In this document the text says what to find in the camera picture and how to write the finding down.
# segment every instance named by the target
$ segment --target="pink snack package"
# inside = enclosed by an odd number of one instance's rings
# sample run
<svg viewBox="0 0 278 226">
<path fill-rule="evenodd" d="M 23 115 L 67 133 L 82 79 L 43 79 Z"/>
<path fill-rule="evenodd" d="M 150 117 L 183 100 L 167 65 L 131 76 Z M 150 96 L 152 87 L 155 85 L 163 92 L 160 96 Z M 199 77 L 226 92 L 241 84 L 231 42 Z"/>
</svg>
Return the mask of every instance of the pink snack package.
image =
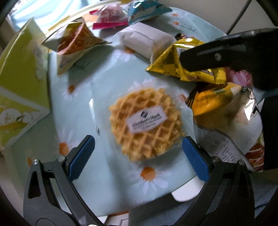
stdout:
<svg viewBox="0 0 278 226">
<path fill-rule="evenodd" d="M 93 30 L 128 25 L 128 16 L 118 5 L 105 5 L 98 10 L 91 11 L 90 14 L 98 16 L 93 24 Z"/>
<path fill-rule="evenodd" d="M 226 71 L 227 82 L 232 82 L 238 85 L 250 87 L 253 85 L 252 74 L 248 71 L 242 70 L 235 72 L 229 67 L 224 68 Z"/>
</svg>

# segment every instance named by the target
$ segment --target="blue gripper pad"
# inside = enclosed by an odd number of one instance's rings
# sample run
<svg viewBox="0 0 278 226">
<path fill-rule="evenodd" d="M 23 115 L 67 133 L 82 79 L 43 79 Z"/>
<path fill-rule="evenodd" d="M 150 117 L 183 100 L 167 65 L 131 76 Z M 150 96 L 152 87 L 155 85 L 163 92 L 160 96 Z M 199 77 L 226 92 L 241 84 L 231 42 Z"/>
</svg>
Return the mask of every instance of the blue gripper pad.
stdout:
<svg viewBox="0 0 278 226">
<path fill-rule="evenodd" d="M 191 163 L 198 178 L 204 182 L 209 179 L 209 166 L 198 151 L 199 147 L 191 137 L 185 137 L 182 141 L 182 150 Z"/>
<path fill-rule="evenodd" d="M 80 151 L 77 153 L 75 158 L 69 164 L 68 178 L 70 182 L 79 178 L 94 149 L 95 139 L 93 136 L 90 136 L 90 138 L 84 143 Z"/>
</svg>

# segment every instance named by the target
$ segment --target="waffle label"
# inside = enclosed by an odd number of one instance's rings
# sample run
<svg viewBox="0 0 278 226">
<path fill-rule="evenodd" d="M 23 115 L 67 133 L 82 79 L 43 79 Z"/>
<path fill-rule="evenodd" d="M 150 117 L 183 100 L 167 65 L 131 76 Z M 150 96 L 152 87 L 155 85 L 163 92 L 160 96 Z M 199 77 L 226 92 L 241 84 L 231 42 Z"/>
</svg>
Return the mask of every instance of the waffle label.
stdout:
<svg viewBox="0 0 278 226">
<path fill-rule="evenodd" d="M 163 123 L 167 116 L 161 105 L 140 110 L 126 119 L 131 133 L 146 132 Z"/>
</svg>

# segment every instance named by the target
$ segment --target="gray fabric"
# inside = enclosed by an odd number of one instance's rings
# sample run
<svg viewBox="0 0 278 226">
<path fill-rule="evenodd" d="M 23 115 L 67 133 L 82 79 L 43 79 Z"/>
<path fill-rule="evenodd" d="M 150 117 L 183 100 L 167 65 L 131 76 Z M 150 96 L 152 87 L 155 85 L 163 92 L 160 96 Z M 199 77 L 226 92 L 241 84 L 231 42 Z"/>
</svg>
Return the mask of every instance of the gray fabric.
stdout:
<svg viewBox="0 0 278 226">
<path fill-rule="evenodd" d="M 261 178 L 258 174 L 252 174 L 250 177 L 254 191 L 256 217 L 271 199 L 277 189 L 277 185 Z M 175 201 L 171 194 L 165 195 L 160 199 L 131 210 L 129 213 L 129 226 L 172 225 L 188 209 L 192 202 L 193 200 L 180 203 Z M 208 212 L 213 211 L 216 206 L 217 202 L 213 202 Z"/>
</svg>

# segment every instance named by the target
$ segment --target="white wrapped package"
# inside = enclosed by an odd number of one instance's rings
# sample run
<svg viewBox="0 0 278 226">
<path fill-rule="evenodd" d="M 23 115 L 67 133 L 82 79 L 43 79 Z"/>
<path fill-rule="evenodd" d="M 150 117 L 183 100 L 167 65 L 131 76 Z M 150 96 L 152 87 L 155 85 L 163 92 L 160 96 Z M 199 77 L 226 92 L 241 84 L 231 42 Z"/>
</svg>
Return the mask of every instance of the white wrapped package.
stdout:
<svg viewBox="0 0 278 226">
<path fill-rule="evenodd" d="M 139 53 L 151 63 L 174 42 L 174 36 L 143 23 L 133 24 L 116 34 L 120 43 Z"/>
</svg>

